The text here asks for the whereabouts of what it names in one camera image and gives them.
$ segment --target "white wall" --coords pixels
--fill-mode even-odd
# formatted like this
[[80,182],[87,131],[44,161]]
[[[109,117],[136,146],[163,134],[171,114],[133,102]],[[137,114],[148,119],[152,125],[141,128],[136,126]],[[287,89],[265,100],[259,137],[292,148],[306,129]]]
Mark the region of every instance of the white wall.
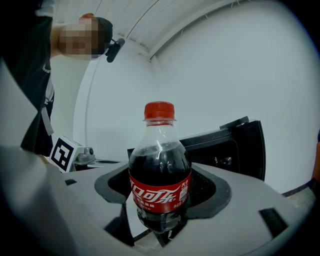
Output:
[[316,54],[282,5],[241,2],[186,29],[156,56],[155,72],[175,106],[180,137],[244,116],[261,120],[265,182],[283,193],[308,182],[313,171],[320,128]]
[[[81,84],[79,93],[79,101],[82,96],[87,97],[87,106],[75,116],[74,131],[80,136],[74,139],[93,147],[99,159],[127,161],[127,149],[134,148],[145,131],[142,120],[146,103],[161,100],[151,64],[128,40],[113,63],[103,56],[91,64],[96,66],[85,77],[93,79]],[[82,129],[77,124],[84,114],[85,142],[77,131]]]
[[59,55],[52,58],[50,62],[54,87],[51,125],[54,131],[52,140],[55,144],[59,134],[73,137],[77,95],[89,61]]

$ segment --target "red label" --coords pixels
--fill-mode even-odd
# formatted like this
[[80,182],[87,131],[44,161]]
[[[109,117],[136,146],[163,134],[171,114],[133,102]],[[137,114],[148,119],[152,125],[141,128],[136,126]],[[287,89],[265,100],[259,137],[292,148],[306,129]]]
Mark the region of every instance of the red label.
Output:
[[188,198],[190,176],[181,182],[169,186],[149,186],[132,178],[130,183],[133,200],[140,208],[158,214],[164,214],[178,209]]

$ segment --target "coca-cola bottle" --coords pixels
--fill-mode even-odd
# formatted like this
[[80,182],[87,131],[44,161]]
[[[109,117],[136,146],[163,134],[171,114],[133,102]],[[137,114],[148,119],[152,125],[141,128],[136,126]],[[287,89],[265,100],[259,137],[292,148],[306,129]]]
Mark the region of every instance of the coca-cola bottle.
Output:
[[185,211],[191,161],[174,129],[173,104],[148,103],[144,121],[144,137],[129,160],[130,183],[140,221],[161,234],[177,226]]

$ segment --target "white ceiling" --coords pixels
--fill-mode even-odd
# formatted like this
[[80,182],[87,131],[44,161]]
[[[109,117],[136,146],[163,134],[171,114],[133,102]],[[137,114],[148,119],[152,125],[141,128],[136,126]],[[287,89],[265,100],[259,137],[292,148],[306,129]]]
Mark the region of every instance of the white ceiling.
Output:
[[236,0],[56,0],[56,23],[86,13],[109,20],[113,34],[144,48],[150,59],[171,37],[207,13]]

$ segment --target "person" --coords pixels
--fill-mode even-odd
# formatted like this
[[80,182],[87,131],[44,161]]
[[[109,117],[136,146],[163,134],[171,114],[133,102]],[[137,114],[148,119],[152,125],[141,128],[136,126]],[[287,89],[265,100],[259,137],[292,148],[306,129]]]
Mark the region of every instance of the person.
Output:
[[110,46],[113,25],[93,13],[82,15],[75,23],[53,24],[54,0],[26,2],[19,3],[15,10],[14,17],[18,18],[8,18],[4,35],[9,36],[2,40],[1,55],[37,110],[21,147],[49,156],[53,147],[50,116],[54,103],[50,59],[58,55],[82,60],[98,58]]

